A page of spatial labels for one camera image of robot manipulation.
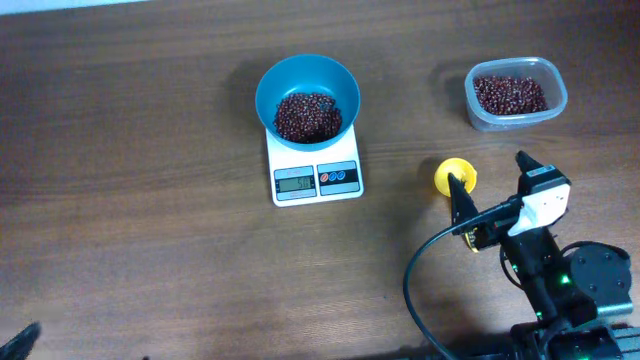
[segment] kitchen scale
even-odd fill
[[[364,192],[353,125],[336,143],[316,151],[294,150],[266,133],[271,194],[277,206],[353,199]]]

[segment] yellow cup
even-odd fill
[[[467,190],[467,193],[471,193],[476,187],[478,177],[476,169],[474,169],[467,160],[451,158],[443,161],[442,164],[438,166],[438,170],[436,170],[436,174],[433,177],[436,188],[443,195],[451,197],[448,179],[449,173],[452,173],[456,179],[464,183],[464,189]]]

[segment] table surface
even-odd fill
[[[39,320],[32,359],[419,346],[401,279],[449,224],[432,176],[454,156],[478,170],[479,208],[515,192],[518,150],[557,165],[573,181],[559,245],[638,255],[639,16],[637,2],[176,0],[1,17],[0,342]],[[298,53],[358,79],[360,199],[271,202],[254,90]],[[466,73],[530,55],[562,73],[566,110],[474,130]],[[497,249],[473,254],[457,237],[412,286],[443,341],[534,320]]]

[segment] pile of beans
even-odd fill
[[[273,124],[285,140],[314,144],[338,135],[342,125],[336,101],[323,94],[291,94],[278,105]]]
[[[549,109],[540,84],[530,77],[477,77],[473,79],[473,87],[480,106],[493,115],[529,114]]]

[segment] container of beans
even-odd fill
[[[567,106],[560,72],[539,57],[478,64],[464,87],[471,125],[480,131],[532,126],[558,116]]]
[[[296,55],[275,64],[256,90],[260,121],[278,141],[299,151],[325,149],[342,138],[360,111],[360,89],[342,64]]]

